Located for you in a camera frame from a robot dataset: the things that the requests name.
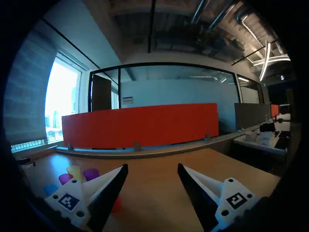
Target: plastic cup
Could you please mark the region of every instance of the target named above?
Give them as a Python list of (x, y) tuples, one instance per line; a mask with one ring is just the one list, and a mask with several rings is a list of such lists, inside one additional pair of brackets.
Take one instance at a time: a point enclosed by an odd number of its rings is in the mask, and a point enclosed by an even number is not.
[(112, 212), (116, 213), (116, 212), (120, 211), (120, 209), (121, 209), (121, 202), (120, 202), (120, 198), (117, 197), (117, 199), (115, 201), (115, 204), (114, 204), (114, 206), (112, 208)]
[(62, 175), (59, 176), (59, 180), (60, 180), (60, 183), (61, 183), (62, 185), (64, 185), (65, 183), (67, 183), (67, 182), (68, 182), (70, 179), (72, 179), (72, 178), (73, 178), (73, 175), (67, 174), (67, 173), (62, 174)]
[(96, 168), (89, 168), (83, 171), (83, 174), (87, 181), (93, 180), (100, 176), (99, 170)]
[(71, 174), (74, 179), (77, 179), (81, 182), (81, 174), (80, 174), (80, 167), (79, 166), (71, 166), (66, 169), (68, 174)]
[(58, 190), (58, 187), (56, 185), (53, 185), (53, 184), (49, 184), (49, 185), (46, 185), (44, 187), (44, 192), (45, 192), (46, 197), (49, 197), (50, 195), (52, 195), (57, 190)]

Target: yellow cup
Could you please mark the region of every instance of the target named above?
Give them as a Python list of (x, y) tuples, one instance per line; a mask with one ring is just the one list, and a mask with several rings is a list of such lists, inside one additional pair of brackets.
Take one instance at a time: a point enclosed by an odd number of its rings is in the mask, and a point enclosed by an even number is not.
[(80, 174), (80, 167), (79, 166), (71, 166), (66, 169), (68, 174), (71, 174), (74, 179), (77, 179), (81, 182), (81, 174)]

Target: orange partition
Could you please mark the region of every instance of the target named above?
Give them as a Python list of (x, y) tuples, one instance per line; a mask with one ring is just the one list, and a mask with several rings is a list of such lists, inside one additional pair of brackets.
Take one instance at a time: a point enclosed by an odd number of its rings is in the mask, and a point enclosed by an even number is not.
[(272, 118), (279, 115), (279, 105), (270, 105), (272, 111)]
[(62, 117), (64, 144), (80, 148), (167, 145), (219, 135), (217, 104), (102, 110)]

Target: office desk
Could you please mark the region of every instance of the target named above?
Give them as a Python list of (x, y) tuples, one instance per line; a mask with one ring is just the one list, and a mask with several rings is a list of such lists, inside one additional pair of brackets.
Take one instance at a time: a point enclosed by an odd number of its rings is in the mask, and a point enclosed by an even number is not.
[(111, 213), (104, 231), (201, 232), (202, 226), (177, 174), (177, 165), (190, 167), (223, 181), (234, 177), (257, 196), (269, 196), (279, 177), (232, 159), (212, 149), (200, 149), (149, 159), (89, 159), (54, 153), (36, 160), (26, 170), (32, 189), (44, 197), (47, 184), (60, 185), (58, 176), (71, 165), (81, 171), (93, 167), (100, 174), (128, 164), (129, 173), (120, 191), (121, 210)]
[[(275, 123), (275, 128), (276, 131), (279, 131), (281, 133), (281, 131), (290, 131), (290, 122), (282, 122), (282, 123)], [(279, 135), (280, 133), (277, 135), (277, 137), (275, 137), (275, 133), (273, 133), (273, 135), (270, 137), (270, 142), (269, 145), (264, 145), (264, 144), (259, 144), (258, 141), (258, 137), (256, 138), (255, 141), (247, 141), (246, 140), (246, 135), (240, 136), (236, 139), (233, 140), (234, 143), (246, 146), (246, 147), (251, 147), (251, 148), (255, 148), (255, 149), (259, 149), (265, 152), (269, 152), (272, 154), (277, 154), (277, 156), (275, 156), (275, 158), (279, 159), (280, 161), (285, 159), (285, 154), (287, 152), (287, 149), (283, 150), (283, 149), (278, 149), (275, 148), (275, 145), (277, 143), (277, 141), (279, 140)]]
[(290, 121), (291, 120), (291, 114), (279, 114), (277, 116), (277, 120), (282, 119), (283, 121)]

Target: desk divider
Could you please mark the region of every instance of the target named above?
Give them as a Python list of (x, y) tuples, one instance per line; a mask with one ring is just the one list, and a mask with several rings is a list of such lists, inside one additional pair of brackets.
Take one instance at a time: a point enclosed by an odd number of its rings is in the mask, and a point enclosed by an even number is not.
[(279, 115), (279, 105), (270, 105), (270, 109), (272, 111), (272, 118)]
[(235, 103), (236, 129), (245, 129), (270, 119), (268, 104)]
[(168, 145), (219, 135), (216, 103), (133, 107), (62, 117), (65, 146), (127, 148)]

